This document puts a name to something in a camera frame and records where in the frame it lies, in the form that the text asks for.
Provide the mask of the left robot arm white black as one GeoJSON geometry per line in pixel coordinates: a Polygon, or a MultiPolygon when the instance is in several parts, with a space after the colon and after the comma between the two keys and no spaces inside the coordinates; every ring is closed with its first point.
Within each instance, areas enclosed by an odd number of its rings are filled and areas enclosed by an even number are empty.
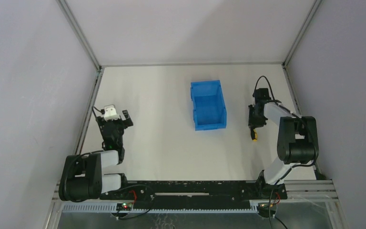
{"type": "Polygon", "coordinates": [[[122,111],[121,118],[112,105],[101,113],[95,120],[102,136],[102,149],[66,157],[58,190],[63,201],[98,199],[101,194],[122,187],[123,174],[105,174],[103,169],[123,162],[123,135],[133,121],[127,110],[122,111]]]}

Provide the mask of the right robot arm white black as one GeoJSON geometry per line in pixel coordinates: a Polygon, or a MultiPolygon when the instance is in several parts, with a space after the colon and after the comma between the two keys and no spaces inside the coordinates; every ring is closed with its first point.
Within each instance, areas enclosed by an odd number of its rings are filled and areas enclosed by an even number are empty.
{"type": "Polygon", "coordinates": [[[278,126],[277,157],[256,181],[260,190],[272,190],[283,184],[294,168],[312,167],[316,163],[319,155],[316,119],[290,111],[273,99],[267,88],[256,89],[253,97],[248,117],[251,139],[257,140],[256,129],[265,126],[267,121],[278,126]]]}

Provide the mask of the yellow black handled screwdriver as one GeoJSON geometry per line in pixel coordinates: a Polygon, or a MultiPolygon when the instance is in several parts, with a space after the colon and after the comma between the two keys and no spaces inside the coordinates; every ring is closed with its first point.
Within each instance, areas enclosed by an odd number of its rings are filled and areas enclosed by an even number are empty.
{"type": "Polygon", "coordinates": [[[258,139],[258,135],[255,128],[250,128],[251,131],[251,139],[256,142],[258,139]]]}

